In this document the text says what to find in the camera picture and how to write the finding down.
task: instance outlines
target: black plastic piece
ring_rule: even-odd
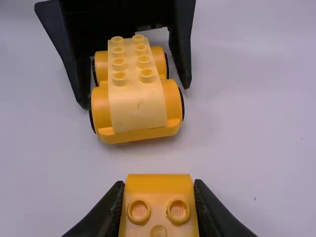
[[[184,120],[184,99],[183,99],[183,94],[182,94],[182,91],[180,90],[180,88],[178,87],[179,89],[179,93],[180,93],[180,97],[181,97],[181,105],[182,105],[182,121]]]
[[[188,89],[195,4],[196,0],[49,0],[36,3],[35,12],[62,58],[76,100],[87,109],[90,56],[106,50],[111,37],[130,38],[142,30],[168,28],[179,78]]]
[[[257,237],[220,202],[202,180],[194,182],[200,237]]]
[[[94,208],[62,237],[117,237],[124,182],[117,181]]]

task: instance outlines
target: yellow car base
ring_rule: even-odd
[[[89,106],[91,126],[102,142],[115,144],[175,135],[183,121],[183,96],[163,49],[143,35],[113,37],[95,53]]]
[[[130,174],[62,237],[257,237],[188,174]]]

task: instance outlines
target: yellow brick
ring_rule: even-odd
[[[114,133],[166,127],[161,80],[143,35],[108,41],[108,90]]]
[[[119,237],[198,237],[192,179],[137,174],[126,180]]]

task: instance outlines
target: lego logo on stud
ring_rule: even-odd
[[[144,43],[145,37],[143,35],[134,35],[132,37],[133,44],[141,44]]]
[[[151,215],[151,209],[144,200],[135,200],[127,207],[128,219],[135,225],[145,224]]]
[[[190,218],[189,205],[182,200],[173,200],[167,208],[167,217],[175,225],[183,225]]]
[[[116,58],[112,62],[112,67],[115,71],[123,71],[126,69],[126,62],[123,58]]]
[[[147,68],[150,66],[150,58],[146,55],[140,56],[137,59],[137,66],[139,68]]]
[[[123,86],[127,84],[127,76],[125,72],[114,73],[112,79],[113,83],[117,86]]]
[[[151,83],[154,81],[155,77],[154,77],[154,71],[151,69],[142,69],[140,71],[140,81],[143,83]]]
[[[115,36],[111,39],[111,42],[113,43],[113,45],[115,46],[121,46],[124,44],[124,39],[121,36]]]
[[[114,47],[112,49],[112,54],[115,58],[123,57],[125,55],[125,49],[121,46]]]
[[[137,46],[135,47],[135,50],[136,50],[136,54],[137,54],[138,56],[147,54],[147,51],[148,51],[147,46],[144,45],[144,44],[139,44],[139,45],[137,45]]]

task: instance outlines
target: white table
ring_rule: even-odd
[[[58,237],[128,173],[190,173],[260,237],[314,236],[316,2],[197,0],[180,133],[102,144],[33,12],[0,2],[0,232]],[[145,33],[167,51],[166,29]]]

